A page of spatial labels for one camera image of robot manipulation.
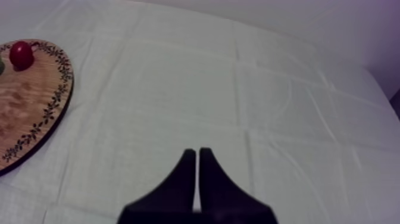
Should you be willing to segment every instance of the wooden board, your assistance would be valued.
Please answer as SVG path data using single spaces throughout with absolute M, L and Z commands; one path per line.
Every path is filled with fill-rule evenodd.
M 35 62 L 16 71 L 8 59 L 14 42 L 0 45 L 0 175 L 35 153 L 64 115 L 73 90 L 73 69 L 53 43 L 28 39 Z

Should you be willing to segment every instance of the white tablecloth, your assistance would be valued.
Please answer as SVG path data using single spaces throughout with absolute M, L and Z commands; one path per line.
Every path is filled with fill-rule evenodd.
M 399 121 L 366 70 L 325 49 L 123 0 L 5 0 L 0 30 L 59 45 L 75 75 L 57 131 L 0 177 L 2 224 L 115 223 L 199 147 L 280 223 L 400 219 Z

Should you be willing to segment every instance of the apple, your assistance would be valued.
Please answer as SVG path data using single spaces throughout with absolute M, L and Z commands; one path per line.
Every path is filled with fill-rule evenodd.
M 25 70 L 33 64 L 32 47 L 25 41 L 18 41 L 10 49 L 10 61 L 17 69 Z

